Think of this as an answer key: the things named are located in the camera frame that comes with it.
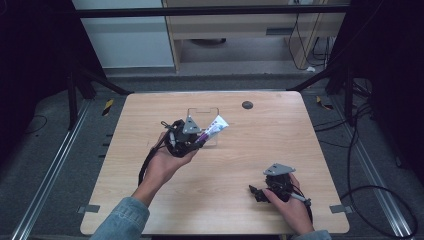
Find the wooden table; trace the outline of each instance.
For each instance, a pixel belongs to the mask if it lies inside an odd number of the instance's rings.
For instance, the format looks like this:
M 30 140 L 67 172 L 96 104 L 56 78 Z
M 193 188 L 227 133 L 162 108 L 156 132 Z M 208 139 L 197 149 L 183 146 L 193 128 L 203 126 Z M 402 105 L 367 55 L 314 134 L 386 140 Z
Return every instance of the wooden table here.
M 244 101 L 253 108 L 244 109 Z M 348 231 L 345 214 L 330 211 L 340 201 L 301 95 L 254 91 L 128 96 L 90 200 L 100 210 L 85 213 L 82 233 L 92 234 L 136 189 L 140 167 L 165 131 L 161 121 L 172 124 L 185 119 L 188 108 L 209 107 L 219 108 L 230 126 L 216 146 L 201 149 L 158 192 L 143 234 L 292 233 L 274 207 L 257 203 L 248 188 L 266 187 L 263 171 L 273 163 L 296 168 L 301 190 L 312 199 L 315 229 Z

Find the metal bracket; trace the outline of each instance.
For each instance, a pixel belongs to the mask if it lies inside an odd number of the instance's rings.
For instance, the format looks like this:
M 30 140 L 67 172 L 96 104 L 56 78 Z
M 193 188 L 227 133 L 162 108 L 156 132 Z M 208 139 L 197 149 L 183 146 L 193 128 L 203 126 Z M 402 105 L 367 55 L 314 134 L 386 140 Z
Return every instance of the metal bracket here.
M 80 206 L 77 210 L 77 213 L 86 213 L 86 212 L 98 213 L 99 209 L 100 209 L 99 205 Z
M 194 122 L 193 118 L 190 115 L 187 116 L 186 122 L 184 124 L 183 133 L 184 134 L 192 134 L 192 133 L 200 133 L 202 129 L 197 126 Z
M 296 169 L 292 167 L 284 166 L 279 163 L 274 163 L 271 167 L 264 171 L 264 174 L 268 176 L 278 176 L 294 171 L 296 171 Z
M 351 207 L 351 206 L 347 206 L 347 207 L 345 207 L 345 206 L 343 206 L 343 205 L 332 205 L 332 206 L 330 206 L 330 210 L 331 210 L 331 212 L 333 213 L 333 214 L 335 214 L 335 213 L 341 213 L 341 212 L 344 212 L 344 213 L 353 213 L 354 211 L 353 211 L 353 208 Z

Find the wrist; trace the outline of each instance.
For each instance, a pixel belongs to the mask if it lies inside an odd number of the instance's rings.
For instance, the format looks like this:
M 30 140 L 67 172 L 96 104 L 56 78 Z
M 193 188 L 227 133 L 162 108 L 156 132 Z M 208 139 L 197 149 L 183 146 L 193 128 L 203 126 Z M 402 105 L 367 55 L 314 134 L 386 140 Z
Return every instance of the wrist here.
M 298 231 L 299 232 L 297 234 L 301 236 L 301 235 L 313 232 L 313 231 L 315 231 L 315 229 L 312 226 L 305 226 L 304 228 L 298 229 Z
M 142 202 L 146 207 L 150 206 L 153 198 L 156 193 L 159 191 L 160 186 L 155 186 L 152 184 L 148 184 L 147 182 L 142 182 L 140 186 L 135 190 L 135 192 L 131 195 L 131 197 Z

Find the toothpaste tube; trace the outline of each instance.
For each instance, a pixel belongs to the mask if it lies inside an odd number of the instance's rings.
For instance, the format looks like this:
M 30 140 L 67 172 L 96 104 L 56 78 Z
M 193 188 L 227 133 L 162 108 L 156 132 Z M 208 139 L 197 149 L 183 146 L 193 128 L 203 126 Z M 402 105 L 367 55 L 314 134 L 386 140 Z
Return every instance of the toothpaste tube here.
M 224 128 L 228 126 L 228 123 L 221 116 L 218 115 L 195 142 L 207 142 L 209 139 L 213 138 L 215 135 L 217 135 L 219 132 L 221 132 Z

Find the person's left hand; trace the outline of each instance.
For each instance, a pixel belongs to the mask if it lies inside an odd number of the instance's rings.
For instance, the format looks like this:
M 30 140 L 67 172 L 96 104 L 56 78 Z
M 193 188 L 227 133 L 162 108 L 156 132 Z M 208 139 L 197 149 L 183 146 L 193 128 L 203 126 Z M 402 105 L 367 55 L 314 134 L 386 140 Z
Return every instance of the person's left hand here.
M 164 135 L 164 132 L 161 133 L 158 143 Z M 132 197 L 149 206 L 156 192 L 174 176 L 180 167 L 189 163 L 197 151 L 192 151 L 184 157 L 178 158 L 172 156 L 166 147 L 159 148 L 146 169 L 143 181 Z

